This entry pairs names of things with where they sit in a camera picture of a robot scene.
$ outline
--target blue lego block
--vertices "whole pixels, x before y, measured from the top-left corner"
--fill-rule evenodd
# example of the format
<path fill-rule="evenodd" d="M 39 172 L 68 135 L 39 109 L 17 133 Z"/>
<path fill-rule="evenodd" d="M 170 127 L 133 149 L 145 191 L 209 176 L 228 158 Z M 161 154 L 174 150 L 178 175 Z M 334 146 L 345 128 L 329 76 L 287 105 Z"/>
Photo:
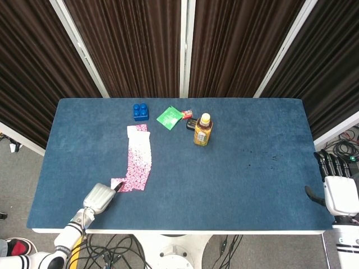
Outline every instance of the blue lego block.
<path fill-rule="evenodd" d="M 146 104 L 134 104 L 134 119 L 137 122 L 148 120 L 149 113 Z"/>

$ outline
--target plastic bottle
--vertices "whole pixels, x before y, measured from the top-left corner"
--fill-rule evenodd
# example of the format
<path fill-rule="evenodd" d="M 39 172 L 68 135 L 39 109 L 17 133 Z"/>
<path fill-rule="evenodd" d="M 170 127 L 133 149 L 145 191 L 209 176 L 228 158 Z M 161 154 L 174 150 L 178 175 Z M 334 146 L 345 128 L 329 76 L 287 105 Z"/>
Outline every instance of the plastic bottle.
<path fill-rule="evenodd" d="M 212 126 L 211 116 L 208 113 L 204 113 L 202 117 L 197 120 L 194 143 L 200 146 L 206 146 L 209 141 Z"/>

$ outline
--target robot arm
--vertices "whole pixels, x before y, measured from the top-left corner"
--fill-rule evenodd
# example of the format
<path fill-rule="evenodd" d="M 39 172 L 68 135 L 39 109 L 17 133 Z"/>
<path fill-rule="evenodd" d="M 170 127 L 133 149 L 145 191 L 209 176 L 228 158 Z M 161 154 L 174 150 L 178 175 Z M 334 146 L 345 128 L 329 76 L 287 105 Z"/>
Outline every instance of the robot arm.
<path fill-rule="evenodd" d="M 322 176 L 324 196 L 319 198 L 306 186 L 309 198 L 334 216 L 333 230 L 342 269 L 354 269 L 359 265 L 359 196 L 347 163 L 325 150 L 314 153 Z"/>
<path fill-rule="evenodd" d="M 115 189 L 97 183 L 84 199 L 80 209 L 54 241 L 55 252 L 39 252 L 30 256 L 10 256 L 0 258 L 0 268 L 4 269 L 62 269 L 71 255 L 76 242 L 85 235 L 85 229 L 94 221 L 95 215 L 102 213 L 121 188 Z"/>

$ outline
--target robot finger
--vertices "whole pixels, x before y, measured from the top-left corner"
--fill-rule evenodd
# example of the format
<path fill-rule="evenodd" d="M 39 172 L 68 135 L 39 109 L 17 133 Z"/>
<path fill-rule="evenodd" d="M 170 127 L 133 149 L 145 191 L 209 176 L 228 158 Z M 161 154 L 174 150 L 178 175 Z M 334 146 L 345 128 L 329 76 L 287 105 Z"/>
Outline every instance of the robot finger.
<path fill-rule="evenodd" d="M 343 176 L 342 167 L 340 165 L 338 158 L 336 156 L 334 156 L 333 154 L 329 154 L 329 155 L 334 163 L 335 175 L 342 177 Z"/>
<path fill-rule="evenodd" d="M 321 174 L 321 180 L 324 182 L 324 178 L 329 175 L 329 172 L 326 168 L 325 159 L 318 152 L 314 153 L 314 157 L 318 161 L 319 170 L 320 170 L 320 174 Z"/>
<path fill-rule="evenodd" d="M 328 169 L 329 175 L 335 175 L 335 169 L 329 154 L 325 150 L 320 151 L 324 155 L 325 164 Z"/>
<path fill-rule="evenodd" d="M 309 199 L 313 202 L 320 204 L 321 206 L 325 206 L 325 199 L 318 197 L 314 194 L 310 187 L 305 186 L 305 193 L 308 195 Z"/>
<path fill-rule="evenodd" d="M 342 167 L 342 171 L 343 171 L 343 174 L 346 178 L 350 178 L 352 176 L 352 173 L 350 171 L 350 168 L 348 166 L 348 164 L 346 163 L 346 161 L 343 160 L 342 157 L 338 157 L 339 159 L 339 162 L 340 162 L 340 165 Z"/>

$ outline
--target small red packet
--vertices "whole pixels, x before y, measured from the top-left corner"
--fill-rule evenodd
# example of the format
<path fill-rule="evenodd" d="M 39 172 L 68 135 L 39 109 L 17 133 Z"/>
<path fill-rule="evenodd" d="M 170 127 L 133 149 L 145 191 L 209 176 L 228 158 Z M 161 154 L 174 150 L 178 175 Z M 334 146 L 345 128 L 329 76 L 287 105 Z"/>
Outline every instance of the small red packet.
<path fill-rule="evenodd" d="M 182 114 L 183 114 L 182 119 L 192 118 L 192 109 L 186 110 L 186 111 L 182 111 Z"/>

